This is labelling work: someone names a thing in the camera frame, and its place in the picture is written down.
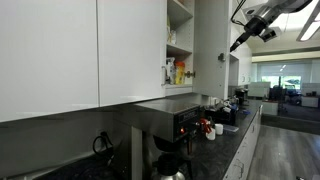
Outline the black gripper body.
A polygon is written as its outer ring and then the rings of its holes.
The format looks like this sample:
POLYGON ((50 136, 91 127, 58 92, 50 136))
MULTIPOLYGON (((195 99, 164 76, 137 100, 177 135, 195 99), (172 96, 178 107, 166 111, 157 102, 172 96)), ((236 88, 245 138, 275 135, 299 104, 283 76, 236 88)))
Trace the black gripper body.
POLYGON ((267 27, 267 22, 260 17, 253 17, 245 25, 244 29, 250 36, 259 35, 267 27))

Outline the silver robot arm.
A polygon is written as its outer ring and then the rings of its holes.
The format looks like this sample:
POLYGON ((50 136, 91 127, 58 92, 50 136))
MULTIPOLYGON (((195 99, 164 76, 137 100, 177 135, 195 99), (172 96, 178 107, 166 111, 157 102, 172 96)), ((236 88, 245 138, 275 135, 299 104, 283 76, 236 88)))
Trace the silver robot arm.
POLYGON ((267 42, 277 36, 276 32, 270 28, 270 25, 281 15, 296 13, 304 9, 313 0, 268 0, 251 14, 251 19, 243 24, 234 19, 235 14, 244 5, 246 0, 236 8, 231 16, 231 22, 244 28, 244 32, 231 45, 230 51, 236 50, 242 43, 246 42, 251 36, 258 36, 264 42, 267 42))

